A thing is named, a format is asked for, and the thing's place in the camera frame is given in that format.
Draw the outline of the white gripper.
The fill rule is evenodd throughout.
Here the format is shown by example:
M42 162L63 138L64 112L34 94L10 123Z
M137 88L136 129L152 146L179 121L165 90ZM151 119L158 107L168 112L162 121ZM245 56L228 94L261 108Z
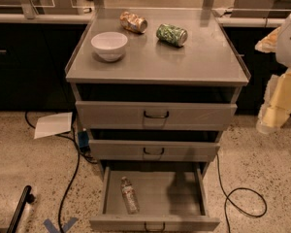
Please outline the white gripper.
M277 37L281 27L274 29L260 40L255 49L264 53L276 51ZM281 76L271 75L267 83L256 129L262 134L271 134L279 130L291 115L291 68Z

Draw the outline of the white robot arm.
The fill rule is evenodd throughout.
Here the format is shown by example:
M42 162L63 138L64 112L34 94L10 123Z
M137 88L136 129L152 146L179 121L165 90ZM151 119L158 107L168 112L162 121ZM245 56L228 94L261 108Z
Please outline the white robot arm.
M260 40L255 49L275 53L275 59L286 67L284 74L271 75L264 94L256 129L263 134L276 132L291 115L291 14L269 35Z

